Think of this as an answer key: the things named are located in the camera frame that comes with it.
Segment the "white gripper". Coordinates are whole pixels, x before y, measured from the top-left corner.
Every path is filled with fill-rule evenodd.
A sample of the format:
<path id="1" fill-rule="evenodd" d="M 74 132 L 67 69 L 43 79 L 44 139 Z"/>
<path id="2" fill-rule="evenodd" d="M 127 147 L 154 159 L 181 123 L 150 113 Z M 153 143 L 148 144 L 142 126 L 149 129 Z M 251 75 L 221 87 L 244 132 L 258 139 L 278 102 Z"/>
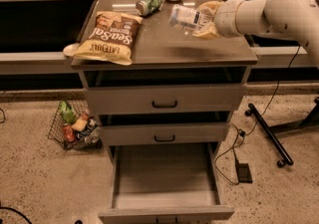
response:
<path id="1" fill-rule="evenodd" d="M 196 11 L 199 14 L 214 17 L 213 22 L 207 23 L 192 35 L 202 40 L 211 40 L 219 36 L 226 38 L 239 37 L 242 33 L 236 24 L 236 14 L 244 0 L 207 1 L 200 4 Z"/>

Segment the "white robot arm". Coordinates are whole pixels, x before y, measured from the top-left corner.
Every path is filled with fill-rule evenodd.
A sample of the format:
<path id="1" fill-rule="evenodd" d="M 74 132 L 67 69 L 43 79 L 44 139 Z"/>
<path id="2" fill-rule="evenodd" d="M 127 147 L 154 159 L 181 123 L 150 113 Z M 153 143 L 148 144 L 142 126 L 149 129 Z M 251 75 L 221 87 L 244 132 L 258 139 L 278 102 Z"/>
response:
<path id="1" fill-rule="evenodd" d="M 208 1 L 197 10 L 213 18 L 192 35 L 209 40 L 255 35 L 296 41 L 319 66 L 319 6 L 315 0 Z"/>

